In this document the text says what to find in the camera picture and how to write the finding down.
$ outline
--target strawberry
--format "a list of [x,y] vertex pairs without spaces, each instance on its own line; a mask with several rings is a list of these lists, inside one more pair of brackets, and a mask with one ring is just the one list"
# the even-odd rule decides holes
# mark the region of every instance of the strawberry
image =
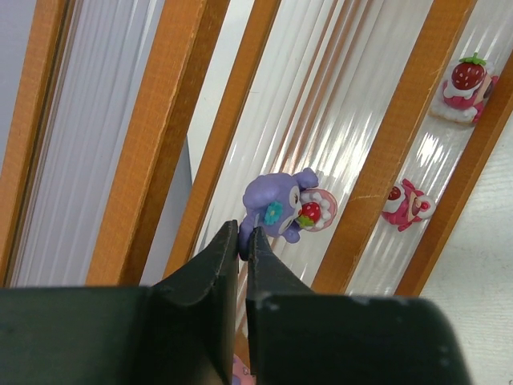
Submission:
[[459,61],[460,64],[454,68],[450,77],[456,89],[470,90],[483,81],[487,74],[484,68],[487,62],[479,59],[477,52],[471,58],[463,58]]
[[388,200],[395,201],[395,200],[399,199],[400,196],[401,196],[401,190],[398,187],[394,186],[392,188],[392,191],[390,191]]
[[301,207],[301,216],[309,218],[313,223],[321,218],[321,206],[316,202],[305,203]]

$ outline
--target cartoon character figurine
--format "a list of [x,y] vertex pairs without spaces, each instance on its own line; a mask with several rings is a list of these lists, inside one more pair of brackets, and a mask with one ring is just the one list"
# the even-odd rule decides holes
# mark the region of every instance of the cartoon character figurine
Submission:
[[477,52],[450,64],[433,99],[430,114],[461,124],[476,123],[499,80],[493,72],[494,66],[478,58]]
[[399,231],[408,229],[412,223],[430,218],[436,205],[424,192],[417,190],[413,184],[403,179],[395,183],[385,203],[382,216]]
[[337,201],[329,192],[316,188],[318,185],[311,168],[294,175],[260,175],[252,181],[242,197],[247,214],[239,228],[241,259],[248,257],[249,237],[256,227],[262,227],[270,237],[296,243],[302,229],[320,231],[329,226],[337,213]]
[[255,380],[249,373],[249,369],[236,356],[233,355],[232,385],[254,385]]

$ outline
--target white wall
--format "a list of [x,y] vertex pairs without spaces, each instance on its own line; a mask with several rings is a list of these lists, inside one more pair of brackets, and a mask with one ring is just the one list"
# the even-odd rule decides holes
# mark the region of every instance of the white wall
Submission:
[[0,165],[6,152],[34,7],[35,0],[0,0]]
[[188,130],[192,178],[200,166],[254,0],[230,2]]
[[422,292],[447,315],[475,383],[513,383],[513,118]]

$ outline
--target pink toy figure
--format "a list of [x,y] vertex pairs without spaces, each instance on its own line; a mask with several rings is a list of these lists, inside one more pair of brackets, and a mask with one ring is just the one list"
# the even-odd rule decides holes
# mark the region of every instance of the pink toy figure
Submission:
[[444,77],[442,87],[433,99],[431,115],[463,124],[474,124],[479,120],[499,77],[493,76],[494,66],[477,55],[476,52],[472,57],[450,65],[450,77]]
[[395,183],[385,203],[382,216],[399,231],[408,229],[412,223],[430,218],[436,205],[424,192],[417,190],[413,184],[403,179]]
[[243,362],[233,355],[233,377],[232,385],[254,385],[255,380],[249,373],[249,369]]

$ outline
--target orange wooden slat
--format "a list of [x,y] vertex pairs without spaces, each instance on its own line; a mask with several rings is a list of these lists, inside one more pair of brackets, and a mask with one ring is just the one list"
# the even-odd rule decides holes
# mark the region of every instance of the orange wooden slat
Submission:
[[508,59],[497,87],[399,283],[397,295],[416,296],[422,292],[512,112],[513,55]]
[[14,264],[75,1],[38,0],[0,176],[0,286]]
[[192,256],[279,5],[280,0],[255,0],[253,4],[176,234],[165,277],[179,269]]
[[88,285],[139,284],[228,3],[164,3]]
[[251,363],[249,362],[249,345],[248,339],[242,333],[242,331],[237,331],[235,334],[235,346],[233,347],[235,354],[240,360],[247,366],[250,367]]
[[475,3],[433,1],[314,279],[314,290],[341,293],[349,284]]

